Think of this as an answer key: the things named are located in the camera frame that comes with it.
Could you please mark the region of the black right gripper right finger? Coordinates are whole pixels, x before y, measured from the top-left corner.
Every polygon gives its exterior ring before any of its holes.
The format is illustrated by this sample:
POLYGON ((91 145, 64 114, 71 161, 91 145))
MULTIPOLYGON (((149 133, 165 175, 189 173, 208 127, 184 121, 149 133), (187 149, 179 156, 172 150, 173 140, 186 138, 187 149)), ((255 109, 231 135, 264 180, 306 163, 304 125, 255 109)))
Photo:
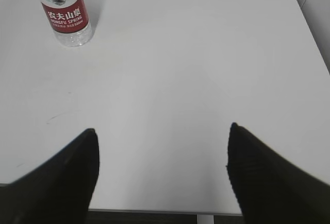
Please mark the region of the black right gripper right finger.
POLYGON ((227 173, 245 223, 329 223, 329 185, 232 123, 227 173))

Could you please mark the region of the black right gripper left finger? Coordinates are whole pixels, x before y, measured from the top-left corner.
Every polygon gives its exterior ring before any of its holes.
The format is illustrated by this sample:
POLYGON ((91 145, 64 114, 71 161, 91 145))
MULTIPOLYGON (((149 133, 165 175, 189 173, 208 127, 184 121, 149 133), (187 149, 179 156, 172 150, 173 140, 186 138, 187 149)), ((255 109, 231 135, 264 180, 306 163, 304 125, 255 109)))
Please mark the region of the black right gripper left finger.
POLYGON ((85 223, 100 170, 94 129, 1 187, 1 223, 85 223))

